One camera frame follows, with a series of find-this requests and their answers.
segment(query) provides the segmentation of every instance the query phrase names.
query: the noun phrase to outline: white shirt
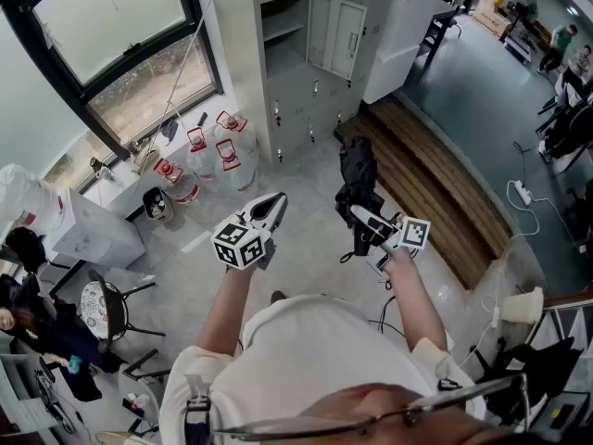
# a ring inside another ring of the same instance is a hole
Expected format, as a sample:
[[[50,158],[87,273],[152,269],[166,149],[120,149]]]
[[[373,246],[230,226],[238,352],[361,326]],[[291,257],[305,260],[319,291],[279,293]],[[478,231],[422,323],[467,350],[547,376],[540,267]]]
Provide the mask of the white shirt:
[[[343,300],[315,295],[277,301],[247,322],[243,344],[246,350],[236,359],[196,346],[177,358],[160,409],[165,445],[184,444],[183,411],[191,398],[185,375],[211,384],[212,428],[296,416],[329,394],[361,384],[436,393],[434,365],[424,366],[379,334]]]

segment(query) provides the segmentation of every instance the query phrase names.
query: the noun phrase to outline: power strip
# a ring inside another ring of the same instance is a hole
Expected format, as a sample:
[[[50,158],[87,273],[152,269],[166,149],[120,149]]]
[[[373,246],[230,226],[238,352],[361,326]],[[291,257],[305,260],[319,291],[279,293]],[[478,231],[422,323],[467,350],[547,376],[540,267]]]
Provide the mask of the power strip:
[[[523,201],[524,205],[529,206],[531,204],[531,193],[529,193],[529,191],[525,189],[523,183],[521,183],[521,181],[519,180],[513,182],[513,185],[517,190],[517,193],[521,197],[521,200]]]

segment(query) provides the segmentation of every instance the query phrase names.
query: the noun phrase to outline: window frame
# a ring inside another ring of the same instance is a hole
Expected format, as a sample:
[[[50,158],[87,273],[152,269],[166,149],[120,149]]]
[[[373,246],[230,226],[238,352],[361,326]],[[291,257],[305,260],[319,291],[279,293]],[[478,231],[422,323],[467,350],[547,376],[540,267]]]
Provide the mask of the window frame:
[[[95,113],[90,106],[90,101],[119,77],[155,55],[158,51],[173,45],[188,35],[194,34],[197,24],[202,18],[199,0],[181,0],[186,17],[184,22],[153,36],[143,43],[136,44],[86,85],[79,83],[54,47],[47,48],[44,31],[33,13],[34,7],[41,1],[0,0],[0,5],[5,11],[6,19],[12,30],[39,71],[89,130],[111,150],[112,153],[106,158],[107,162],[114,164],[119,160],[126,160],[130,154],[120,146],[120,138]],[[223,93],[221,77],[216,67],[205,25],[202,25],[196,39],[204,53],[211,84],[185,99],[181,105],[178,105],[180,114],[200,104],[208,97]],[[177,117],[177,113],[172,109],[166,115],[165,121],[175,117]],[[134,139],[153,134],[158,127],[158,123],[159,121],[151,122],[137,133]],[[90,181],[90,176],[87,176],[74,189],[86,190],[90,186]]]

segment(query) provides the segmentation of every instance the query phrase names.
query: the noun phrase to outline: hand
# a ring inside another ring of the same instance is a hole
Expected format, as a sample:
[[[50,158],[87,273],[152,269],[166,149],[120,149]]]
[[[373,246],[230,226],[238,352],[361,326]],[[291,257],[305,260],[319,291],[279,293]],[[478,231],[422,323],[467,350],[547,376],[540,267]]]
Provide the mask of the hand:
[[[391,259],[387,261],[387,264],[383,270],[388,274],[392,275],[401,269],[413,266],[414,260],[410,255],[408,248],[397,248],[391,253]]]

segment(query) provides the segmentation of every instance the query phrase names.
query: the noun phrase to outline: window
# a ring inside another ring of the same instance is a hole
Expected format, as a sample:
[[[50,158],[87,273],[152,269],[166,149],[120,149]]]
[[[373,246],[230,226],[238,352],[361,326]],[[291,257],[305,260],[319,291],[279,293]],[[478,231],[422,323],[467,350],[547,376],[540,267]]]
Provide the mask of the window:
[[[37,67],[88,126],[45,180],[76,186],[89,159],[126,159],[120,140],[157,127],[201,18],[197,0],[2,0],[6,18]],[[221,92],[202,27],[166,118]]]

